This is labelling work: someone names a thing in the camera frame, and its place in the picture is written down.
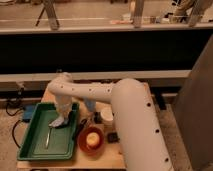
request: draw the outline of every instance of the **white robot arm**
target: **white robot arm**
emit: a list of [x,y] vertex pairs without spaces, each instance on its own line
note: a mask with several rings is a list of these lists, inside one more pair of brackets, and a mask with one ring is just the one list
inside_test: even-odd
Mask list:
[[64,106],[71,96],[111,104],[128,171],[173,170],[152,98],[141,82],[123,79],[116,84],[77,84],[68,77],[62,74],[54,79],[48,90]]

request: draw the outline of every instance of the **bowl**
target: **bowl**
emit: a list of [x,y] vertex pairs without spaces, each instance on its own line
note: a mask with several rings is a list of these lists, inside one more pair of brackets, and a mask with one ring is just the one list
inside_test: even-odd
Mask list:
[[[95,148],[91,148],[88,146],[86,139],[87,139],[87,135],[95,132],[99,135],[100,137],[100,141],[99,144],[97,146],[95,146]],[[80,132],[78,139],[77,139],[77,143],[79,148],[87,155],[89,156],[94,156],[94,155],[98,155],[102,152],[103,150],[103,146],[104,146],[104,134],[102,132],[101,129],[95,127],[95,126],[90,126],[88,128],[85,128],[83,131]]]

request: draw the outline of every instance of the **equipment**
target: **equipment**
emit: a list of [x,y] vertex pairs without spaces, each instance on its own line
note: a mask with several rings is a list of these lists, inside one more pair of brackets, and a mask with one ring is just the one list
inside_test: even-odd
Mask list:
[[[110,103],[128,171],[172,171],[173,166],[160,131],[154,104],[143,83],[123,79],[117,83],[77,84],[63,73],[48,84],[56,110],[69,112],[71,96]],[[63,124],[60,119],[54,121]]]

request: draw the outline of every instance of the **table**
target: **table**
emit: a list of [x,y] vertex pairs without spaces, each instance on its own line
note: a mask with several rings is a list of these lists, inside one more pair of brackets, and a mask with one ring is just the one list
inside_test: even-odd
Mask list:
[[[41,102],[53,102],[54,96],[45,91]],[[80,99],[74,99],[80,103],[80,117],[88,114],[88,111]],[[96,103],[96,110],[100,111],[108,104]],[[106,142],[105,149],[101,156],[92,158],[83,154],[76,145],[73,157],[66,161],[18,161],[18,169],[125,169],[123,155],[120,151],[120,144],[109,144]]]

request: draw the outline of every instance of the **green tray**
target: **green tray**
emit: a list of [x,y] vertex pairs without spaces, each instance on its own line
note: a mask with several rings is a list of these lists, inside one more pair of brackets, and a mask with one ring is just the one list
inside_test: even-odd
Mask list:
[[49,146],[45,143],[49,131],[48,124],[55,120],[58,114],[53,103],[38,103],[33,118],[25,133],[18,160],[66,160],[73,154],[75,142],[72,136],[76,130],[79,104],[73,103],[68,126],[52,128]]

